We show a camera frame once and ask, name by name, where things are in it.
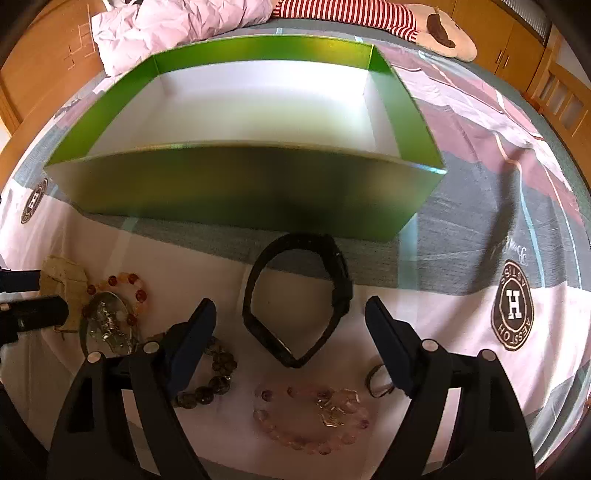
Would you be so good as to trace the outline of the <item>cream white wrist watch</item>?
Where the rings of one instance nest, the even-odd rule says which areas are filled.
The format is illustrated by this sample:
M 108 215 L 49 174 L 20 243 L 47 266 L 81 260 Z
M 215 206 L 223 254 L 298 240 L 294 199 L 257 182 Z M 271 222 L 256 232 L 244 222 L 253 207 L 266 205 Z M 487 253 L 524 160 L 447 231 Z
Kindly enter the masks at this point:
M 42 264 L 40 293 L 43 297 L 60 296 L 68 306 L 69 315 L 54 331 L 62 340 L 78 333 L 82 310 L 89 302 L 88 279 L 82 266 L 66 258 L 50 255 Z

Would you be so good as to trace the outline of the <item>silver bangle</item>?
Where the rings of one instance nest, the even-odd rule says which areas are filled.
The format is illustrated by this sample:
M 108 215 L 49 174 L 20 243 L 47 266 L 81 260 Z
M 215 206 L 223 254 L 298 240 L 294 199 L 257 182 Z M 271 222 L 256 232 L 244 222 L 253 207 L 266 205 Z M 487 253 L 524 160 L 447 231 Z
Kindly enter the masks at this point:
M 137 343 L 135 317 L 128 304 L 110 291 L 97 292 L 82 309 L 78 336 L 84 356 L 90 353 L 89 339 L 107 347 L 114 356 L 134 352 Z

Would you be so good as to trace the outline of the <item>green jade pendant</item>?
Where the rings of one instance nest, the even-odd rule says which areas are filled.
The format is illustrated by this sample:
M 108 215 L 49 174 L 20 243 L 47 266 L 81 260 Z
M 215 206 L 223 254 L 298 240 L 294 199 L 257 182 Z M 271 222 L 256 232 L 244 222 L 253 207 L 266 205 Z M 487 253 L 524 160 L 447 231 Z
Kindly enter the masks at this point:
M 136 343 L 135 330 L 127 323 L 129 310 L 112 292 L 96 294 L 88 305 L 88 333 L 119 356 L 130 354 Z

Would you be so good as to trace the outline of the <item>black wrist watch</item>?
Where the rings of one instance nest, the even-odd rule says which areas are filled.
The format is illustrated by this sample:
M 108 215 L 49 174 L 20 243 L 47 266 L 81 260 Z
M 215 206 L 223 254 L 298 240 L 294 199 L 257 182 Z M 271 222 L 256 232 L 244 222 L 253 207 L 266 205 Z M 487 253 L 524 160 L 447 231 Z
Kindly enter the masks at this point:
M 330 313 L 331 317 L 318 340 L 315 340 L 315 343 L 301 357 L 294 356 L 290 347 L 280 339 L 280 335 L 287 332 L 286 327 L 273 330 L 252 313 L 253 294 L 256 291 L 256 282 L 259 280 L 260 274 L 263 273 L 263 269 L 276 256 L 293 250 L 310 251 L 318 255 L 322 260 L 325 273 L 328 274 L 329 279 L 332 281 L 331 306 L 322 309 L 325 313 Z M 293 281 L 281 283 L 279 287 L 276 287 L 276 294 L 279 296 L 270 302 L 270 312 L 274 317 L 271 323 L 277 325 L 280 320 L 283 320 L 290 327 L 296 327 L 297 325 L 311 327 L 311 321 L 306 316 L 315 313 L 315 309 L 320 306 L 321 295 L 315 294 L 312 296 L 311 305 L 308 306 L 304 302 L 304 293 L 304 289 L 297 287 Z M 318 350 L 327 343 L 329 337 L 338 327 L 339 321 L 349 312 L 352 299 L 353 282 L 349 278 L 349 269 L 344 254 L 339 250 L 335 239 L 327 234 L 288 233 L 267 245 L 263 252 L 259 254 L 256 262 L 253 263 L 249 272 L 249 279 L 245 285 L 242 318 L 249 333 L 277 361 L 280 361 L 281 365 L 291 369 L 298 369 L 308 363 L 311 357 L 315 356 Z

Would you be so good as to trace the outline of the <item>patterned bed sheet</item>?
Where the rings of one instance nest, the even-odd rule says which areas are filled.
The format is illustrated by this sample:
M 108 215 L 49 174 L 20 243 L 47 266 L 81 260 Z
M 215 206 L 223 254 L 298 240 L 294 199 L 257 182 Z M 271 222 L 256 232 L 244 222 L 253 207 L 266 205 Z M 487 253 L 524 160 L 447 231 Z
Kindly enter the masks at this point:
M 401 392 L 369 399 L 370 429 L 328 456 L 280 446 L 253 424 L 253 393 L 287 374 L 363 390 L 378 358 L 363 319 L 370 296 L 420 336 L 468 355 L 494 351 L 519 399 L 534 457 L 554 457 L 590 392 L 590 197 L 547 123 L 506 83 L 383 34 L 322 22 L 273 21 L 263 35 L 353 39 L 377 46 L 406 83 L 441 150 L 447 174 L 388 243 L 339 240 L 353 279 L 349 314 L 322 351 L 286 370 L 242 324 L 249 269 L 273 233 L 84 214 L 48 184 L 28 221 L 22 212 L 43 165 L 81 113 L 101 96 L 91 82 L 37 138 L 1 195 L 1 263 L 37 269 L 55 255 L 92 281 L 135 273 L 151 336 L 185 320 L 201 299 L 217 306 L 217 331 L 238 359 L 228 395 L 178 414 L 214 479 L 366 479 L 407 407 Z

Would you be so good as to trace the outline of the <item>wooden cabinet left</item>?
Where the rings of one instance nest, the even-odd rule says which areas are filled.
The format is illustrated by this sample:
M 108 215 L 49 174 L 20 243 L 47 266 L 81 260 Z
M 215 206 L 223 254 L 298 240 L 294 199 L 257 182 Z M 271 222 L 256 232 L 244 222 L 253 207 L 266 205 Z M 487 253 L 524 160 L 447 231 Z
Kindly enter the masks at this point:
M 5 184 L 36 135 L 83 86 L 103 71 L 91 17 L 101 1 L 49 1 L 36 12 L 1 66 L 1 149 Z

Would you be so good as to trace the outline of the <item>white pink crumpled blanket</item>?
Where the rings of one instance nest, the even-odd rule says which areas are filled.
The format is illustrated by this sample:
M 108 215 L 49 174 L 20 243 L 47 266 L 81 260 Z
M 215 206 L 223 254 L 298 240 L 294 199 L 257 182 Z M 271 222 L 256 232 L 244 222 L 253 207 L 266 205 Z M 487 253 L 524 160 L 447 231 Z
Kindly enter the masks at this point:
M 134 1 L 91 18 L 105 74 L 124 74 L 153 54 L 263 24 L 276 1 Z

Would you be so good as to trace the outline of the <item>green cardboard box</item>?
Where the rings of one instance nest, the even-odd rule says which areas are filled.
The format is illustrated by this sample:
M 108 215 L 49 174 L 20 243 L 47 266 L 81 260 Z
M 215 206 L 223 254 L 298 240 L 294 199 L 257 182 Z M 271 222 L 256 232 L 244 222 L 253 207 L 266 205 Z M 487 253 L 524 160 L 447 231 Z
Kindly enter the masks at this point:
M 75 122 L 45 171 L 89 213 L 381 242 L 447 172 L 376 46 L 306 35 L 149 57 Z

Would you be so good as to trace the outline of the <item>wooden wardrobe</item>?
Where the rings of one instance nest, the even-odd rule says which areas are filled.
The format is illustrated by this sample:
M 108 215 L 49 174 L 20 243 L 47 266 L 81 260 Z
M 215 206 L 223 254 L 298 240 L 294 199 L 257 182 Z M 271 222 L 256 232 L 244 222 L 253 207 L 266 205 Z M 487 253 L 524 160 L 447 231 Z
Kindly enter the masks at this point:
M 425 1 L 448 13 L 472 38 L 476 64 L 525 93 L 540 65 L 545 46 L 540 37 L 501 1 Z

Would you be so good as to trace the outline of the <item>striped plush toy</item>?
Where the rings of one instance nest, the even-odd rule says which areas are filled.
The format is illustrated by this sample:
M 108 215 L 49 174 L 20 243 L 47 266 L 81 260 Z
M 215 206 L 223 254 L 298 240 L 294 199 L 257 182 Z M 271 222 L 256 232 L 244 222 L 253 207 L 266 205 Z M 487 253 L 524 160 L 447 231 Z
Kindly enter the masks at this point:
M 286 0 L 273 3 L 273 16 L 358 25 L 382 30 L 447 58 L 472 62 L 475 42 L 436 6 L 385 0 Z

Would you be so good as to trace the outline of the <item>wooden bed frame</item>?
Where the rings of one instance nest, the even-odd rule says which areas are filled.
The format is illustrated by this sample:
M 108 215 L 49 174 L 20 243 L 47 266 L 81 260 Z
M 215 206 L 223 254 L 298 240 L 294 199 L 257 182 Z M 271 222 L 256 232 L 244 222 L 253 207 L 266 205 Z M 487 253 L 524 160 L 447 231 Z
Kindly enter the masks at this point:
M 552 27 L 525 98 L 545 117 L 590 184 L 590 88 L 559 62 L 564 47 L 566 40 Z

